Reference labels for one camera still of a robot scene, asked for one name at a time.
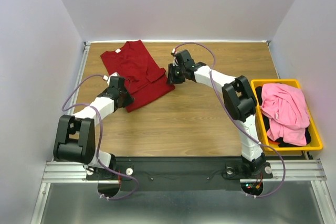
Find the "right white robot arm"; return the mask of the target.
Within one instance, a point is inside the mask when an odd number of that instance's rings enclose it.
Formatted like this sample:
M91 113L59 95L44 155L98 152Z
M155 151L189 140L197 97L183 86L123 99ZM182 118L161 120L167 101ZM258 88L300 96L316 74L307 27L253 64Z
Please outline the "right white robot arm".
M238 128L241 141L241 161L225 165L225 176L253 177L266 163L265 154L256 130L257 100L246 77L231 77L199 62L185 67L174 63L168 66L168 84L186 80L213 88L222 107Z

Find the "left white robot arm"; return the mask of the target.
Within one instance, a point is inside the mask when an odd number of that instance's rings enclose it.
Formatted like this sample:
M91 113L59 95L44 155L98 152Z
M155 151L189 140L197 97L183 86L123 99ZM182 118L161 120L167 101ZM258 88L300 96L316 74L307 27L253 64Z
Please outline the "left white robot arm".
M96 146L95 127L99 125L101 128L98 141L98 144L101 144L102 120L133 102L134 98L127 90L104 90L91 104L84 103L84 109L81 111L72 115L62 115L57 126L54 159L99 168L99 173L106 179L115 175L130 179L129 175L117 172L114 155L102 152L100 146Z

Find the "red t shirt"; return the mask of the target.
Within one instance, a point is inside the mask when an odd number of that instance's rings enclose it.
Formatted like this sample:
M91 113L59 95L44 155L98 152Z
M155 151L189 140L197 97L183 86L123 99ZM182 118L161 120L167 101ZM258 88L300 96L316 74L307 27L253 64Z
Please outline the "red t shirt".
M175 89L167 84L166 70L158 66L141 40L127 41L115 51L105 51L101 60L108 72L126 78L134 102L126 107L133 112Z

